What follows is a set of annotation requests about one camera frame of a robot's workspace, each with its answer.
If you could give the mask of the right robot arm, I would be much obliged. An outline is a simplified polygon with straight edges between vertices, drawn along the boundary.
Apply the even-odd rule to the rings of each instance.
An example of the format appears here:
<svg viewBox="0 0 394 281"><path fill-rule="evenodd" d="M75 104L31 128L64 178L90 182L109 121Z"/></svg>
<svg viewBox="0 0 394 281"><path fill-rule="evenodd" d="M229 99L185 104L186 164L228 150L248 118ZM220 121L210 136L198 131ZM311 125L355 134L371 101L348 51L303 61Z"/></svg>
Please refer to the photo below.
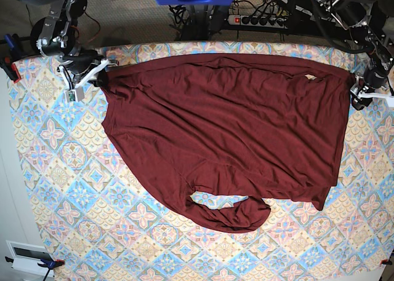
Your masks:
<svg viewBox="0 0 394 281"><path fill-rule="evenodd" d="M32 49L44 57L55 57L57 68L69 90L90 83L106 87L107 66L117 65L96 50L85 49L79 42L78 18L87 7L87 0L18 0L25 4L50 5L49 13L31 30Z"/></svg>

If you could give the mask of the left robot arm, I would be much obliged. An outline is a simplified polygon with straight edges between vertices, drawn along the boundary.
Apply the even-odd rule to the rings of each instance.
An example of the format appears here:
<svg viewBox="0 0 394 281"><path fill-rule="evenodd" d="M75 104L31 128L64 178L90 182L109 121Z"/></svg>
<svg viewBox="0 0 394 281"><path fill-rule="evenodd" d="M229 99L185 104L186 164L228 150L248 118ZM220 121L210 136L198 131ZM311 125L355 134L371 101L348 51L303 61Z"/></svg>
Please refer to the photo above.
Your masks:
<svg viewBox="0 0 394 281"><path fill-rule="evenodd" d="M363 74L350 89L352 106L362 110L373 99L393 107L393 0L311 0L315 22L324 38L336 49L369 57ZM357 48L347 49L328 34L324 20L333 19L347 31Z"/></svg>

